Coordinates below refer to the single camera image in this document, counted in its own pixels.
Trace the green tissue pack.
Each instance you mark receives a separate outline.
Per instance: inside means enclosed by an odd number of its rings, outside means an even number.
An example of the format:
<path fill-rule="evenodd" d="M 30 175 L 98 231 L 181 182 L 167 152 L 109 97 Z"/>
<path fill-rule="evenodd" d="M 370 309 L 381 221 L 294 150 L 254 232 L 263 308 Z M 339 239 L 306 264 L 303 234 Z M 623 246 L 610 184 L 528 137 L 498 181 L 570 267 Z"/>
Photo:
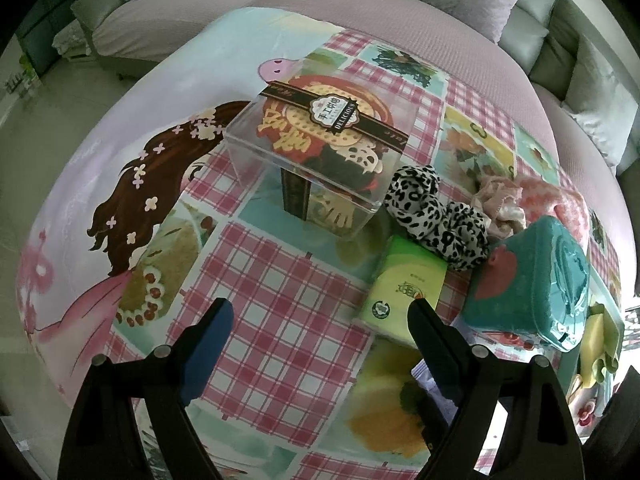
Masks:
<path fill-rule="evenodd" d="M 413 300 L 425 299 L 435 309 L 447 269 L 446 261 L 432 252 L 411 240 L 392 236 L 355 323 L 416 348 L 408 327 L 409 306 Z"/>

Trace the light green cloth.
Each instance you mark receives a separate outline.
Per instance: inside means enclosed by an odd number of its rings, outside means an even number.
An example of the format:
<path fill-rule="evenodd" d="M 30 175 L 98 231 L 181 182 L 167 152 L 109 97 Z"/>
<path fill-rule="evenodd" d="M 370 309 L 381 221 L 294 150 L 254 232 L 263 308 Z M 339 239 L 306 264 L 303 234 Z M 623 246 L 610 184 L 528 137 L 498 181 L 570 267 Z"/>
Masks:
<path fill-rule="evenodd" d="M 620 365 L 617 348 L 623 333 L 604 304 L 595 302 L 589 307 L 579 348 L 579 375 L 584 388 L 602 384 L 607 374 L 616 374 Z"/>

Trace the leopard print scrunchie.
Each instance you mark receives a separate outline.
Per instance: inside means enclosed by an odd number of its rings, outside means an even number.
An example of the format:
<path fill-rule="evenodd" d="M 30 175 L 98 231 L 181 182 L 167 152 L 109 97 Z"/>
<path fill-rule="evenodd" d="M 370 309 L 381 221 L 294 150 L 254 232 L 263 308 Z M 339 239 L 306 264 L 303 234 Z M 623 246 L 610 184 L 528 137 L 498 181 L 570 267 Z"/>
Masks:
<path fill-rule="evenodd" d="M 384 197 L 387 213 L 410 240 L 448 263 L 469 271 L 489 255 L 488 218 L 471 205 L 439 198 L 440 179 L 431 166 L 402 166 Z"/>

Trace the pink white striped towel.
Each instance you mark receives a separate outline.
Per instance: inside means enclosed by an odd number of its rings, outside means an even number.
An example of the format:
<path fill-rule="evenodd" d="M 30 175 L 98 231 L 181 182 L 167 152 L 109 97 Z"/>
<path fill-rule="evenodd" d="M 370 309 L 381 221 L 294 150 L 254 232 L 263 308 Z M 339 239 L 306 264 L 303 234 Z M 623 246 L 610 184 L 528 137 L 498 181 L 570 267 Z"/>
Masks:
<path fill-rule="evenodd" d="M 542 216 L 553 217 L 579 244 L 588 243 L 590 218 L 582 194 L 533 177 L 519 177 L 515 183 L 522 190 L 518 204 L 524 210 L 528 223 Z"/>

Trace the purple wipes packet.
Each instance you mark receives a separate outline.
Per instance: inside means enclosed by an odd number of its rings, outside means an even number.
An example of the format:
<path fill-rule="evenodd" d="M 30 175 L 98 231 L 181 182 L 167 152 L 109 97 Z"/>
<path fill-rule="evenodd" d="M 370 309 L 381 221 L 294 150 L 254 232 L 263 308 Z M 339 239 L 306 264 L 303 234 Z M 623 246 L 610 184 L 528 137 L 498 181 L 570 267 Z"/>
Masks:
<path fill-rule="evenodd" d="M 411 375 L 418 385 L 427 393 L 428 397 L 435 402 L 445 422 L 450 425 L 454 420 L 454 416 L 457 414 L 458 408 L 454 402 L 442 394 L 431 370 L 424 360 L 421 360 L 412 368 Z"/>

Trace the teal wipes pack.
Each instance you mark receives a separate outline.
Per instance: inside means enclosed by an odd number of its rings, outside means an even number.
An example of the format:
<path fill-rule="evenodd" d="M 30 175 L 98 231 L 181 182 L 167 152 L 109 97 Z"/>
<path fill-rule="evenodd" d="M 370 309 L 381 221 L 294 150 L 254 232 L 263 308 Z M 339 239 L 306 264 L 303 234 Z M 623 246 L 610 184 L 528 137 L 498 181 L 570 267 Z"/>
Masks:
<path fill-rule="evenodd" d="M 484 333 L 511 333 L 561 352 L 585 331 L 590 265 L 557 218 L 542 216 L 491 249 L 472 275 L 462 320 Z"/>

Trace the patchwork tablecloth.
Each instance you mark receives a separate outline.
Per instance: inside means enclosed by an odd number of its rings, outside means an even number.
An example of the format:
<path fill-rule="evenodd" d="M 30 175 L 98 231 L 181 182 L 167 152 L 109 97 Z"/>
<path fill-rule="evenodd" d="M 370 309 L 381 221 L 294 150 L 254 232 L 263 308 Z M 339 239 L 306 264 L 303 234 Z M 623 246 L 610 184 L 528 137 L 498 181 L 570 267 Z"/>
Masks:
<path fill-rule="evenodd" d="M 612 172 L 522 73 L 436 63 L 351 28 L 271 6 L 224 14 L 144 76 L 79 145 L 44 201 L 17 305 L 72 407 L 62 479 L 146 479 L 145 440 L 178 478 L 412 479 L 428 460 L 412 402 L 415 348 L 355 323 L 392 236 L 381 208 L 346 240 L 236 177 L 224 133 L 271 81 L 355 74 L 416 103 L 402 166 L 431 166 L 439 198 L 470 204 L 486 176 L 579 192 L 582 245 L 605 296 L 626 302 L 634 230 Z M 217 298 L 231 334 L 184 406 L 175 343 Z"/>

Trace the clear gift box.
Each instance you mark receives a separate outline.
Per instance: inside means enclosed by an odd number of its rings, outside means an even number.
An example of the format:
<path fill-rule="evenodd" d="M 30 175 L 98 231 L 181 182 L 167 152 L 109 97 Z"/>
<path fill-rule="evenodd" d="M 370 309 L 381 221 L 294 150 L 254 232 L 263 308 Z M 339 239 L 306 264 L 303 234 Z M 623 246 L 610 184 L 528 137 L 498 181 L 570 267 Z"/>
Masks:
<path fill-rule="evenodd" d="M 274 80 L 228 125 L 236 177 L 288 214 L 349 240 L 381 208 L 418 107 L 344 70 Z"/>

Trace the light grey cushion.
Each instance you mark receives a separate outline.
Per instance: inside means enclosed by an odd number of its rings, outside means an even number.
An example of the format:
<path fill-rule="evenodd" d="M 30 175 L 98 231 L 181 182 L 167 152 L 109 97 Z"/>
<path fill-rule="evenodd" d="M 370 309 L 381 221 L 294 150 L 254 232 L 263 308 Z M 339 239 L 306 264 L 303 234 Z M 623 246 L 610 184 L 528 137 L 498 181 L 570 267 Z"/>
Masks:
<path fill-rule="evenodd" d="M 616 167 L 626 150 L 639 103 L 587 38 L 579 40 L 563 106 L 608 166 Z"/>

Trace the grey sofa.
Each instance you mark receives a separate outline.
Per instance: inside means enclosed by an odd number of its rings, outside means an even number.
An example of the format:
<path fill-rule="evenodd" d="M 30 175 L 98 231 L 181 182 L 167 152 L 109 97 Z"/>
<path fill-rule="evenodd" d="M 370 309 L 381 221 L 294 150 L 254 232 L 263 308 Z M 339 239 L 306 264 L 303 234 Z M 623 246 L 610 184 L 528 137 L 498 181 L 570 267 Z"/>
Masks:
<path fill-rule="evenodd" d="M 639 83 L 573 0 L 518 0 L 495 46 L 468 25 L 419 0 L 77 0 L 88 41 L 115 70 L 143 74 L 216 18 L 246 6 L 271 6 L 358 30 L 436 63 L 487 93 L 480 75 L 498 66 L 522 73 L 565 100 L 577 48 L 587 38 L 633 96 Z"/>

